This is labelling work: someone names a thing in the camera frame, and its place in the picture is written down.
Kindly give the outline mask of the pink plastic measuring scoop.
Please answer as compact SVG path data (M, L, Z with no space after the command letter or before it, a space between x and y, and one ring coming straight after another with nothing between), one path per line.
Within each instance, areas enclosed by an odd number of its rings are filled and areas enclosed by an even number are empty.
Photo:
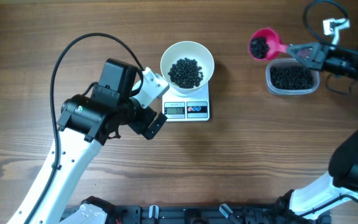
M270 50L267 53L267 56L263 59L255 58L250 52L250 42L255 37L265 37ZM280 53L286 53L288 45L282 43L281 37L271 28L263 28L259 29L258 31L254 32L249 41L249 53L250 55L255 58L256 60L273 60L275 59Z

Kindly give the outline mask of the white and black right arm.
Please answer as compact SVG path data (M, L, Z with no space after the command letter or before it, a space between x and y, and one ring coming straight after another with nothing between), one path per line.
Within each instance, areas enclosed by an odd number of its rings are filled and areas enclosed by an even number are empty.
M358 81L358 49L312 42L291 45L287 52L308 68ZM279 197L274 211L289 222L306 223L349 201L358 203L358 129L335 150L326 173L306 187Z

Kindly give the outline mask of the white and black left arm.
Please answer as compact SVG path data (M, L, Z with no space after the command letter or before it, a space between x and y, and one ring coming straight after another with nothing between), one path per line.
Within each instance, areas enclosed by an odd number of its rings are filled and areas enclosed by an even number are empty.
M109 58L98 82L67 99L55 127L50 152L25 199L9 223L58 223L80 177L121 125L150 140L166 121L150 108L169 89L151 71Z

